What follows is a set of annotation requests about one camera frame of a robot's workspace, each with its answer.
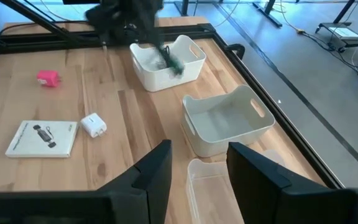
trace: white storage bin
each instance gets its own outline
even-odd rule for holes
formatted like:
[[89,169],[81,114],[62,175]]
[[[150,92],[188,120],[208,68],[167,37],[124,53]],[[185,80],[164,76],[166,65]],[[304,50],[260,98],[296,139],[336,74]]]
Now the white storage bin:
[[275,123],[271,112],[245,85],[232,93],[200,100],[186,95],[183,114],[183,128],[200,157],[226,152],[230,141],[252,144]]
[[[285,166],[283,158],[275,150],[266,150],[262,155]],[[193,224],[244,223],[231,187],[226,162],[190,161],[186,194]]]
[[206,54],[186,35],[180,35],[172,44],[168,44],[169,52],[185,66],[182,75],[174,75],[171,68],[159,69],[165,63],[154,48],[142,49],[131,44],[134,69],[147,91],[159,91],[196,80],[206,59]]

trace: concrete floor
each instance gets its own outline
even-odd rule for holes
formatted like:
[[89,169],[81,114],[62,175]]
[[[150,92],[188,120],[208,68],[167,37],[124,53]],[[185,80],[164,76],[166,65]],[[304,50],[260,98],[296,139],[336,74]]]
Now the concrete floor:
[[[82,19],[92,5],[61,6],[48,1],[49,8],[69,19]],[[331,22],[345,3],[283,3],[288,21],[310,34],[320,22]],[[39,2],[37,6],[45,9]],[[194,4],[189,6],[193,14]],[[197,16],[219,24],[234,4],[199,4]],[[0,4],[0,29],[5,22],[25,22],[25,17]],[[272,12],[283,24],[283,16]],[[160,17],[179,16],[173,4],[166,4]],[[358,6],[349,21],[358,33]],[[217,28],[228,44],[246,47],[244,64],[255,75],[320,158],[346,187],[358,187],[358,76],[316,43],[298,35],[288,25],[281,29],[248,3],[238,5],[232,19]],[[331,34],[315,34],[328,41]],[[334,44],[341,46],[334,38]],[[354,49],[342,56],[350,62]],[[358,50],[354,56],[358,62]]]

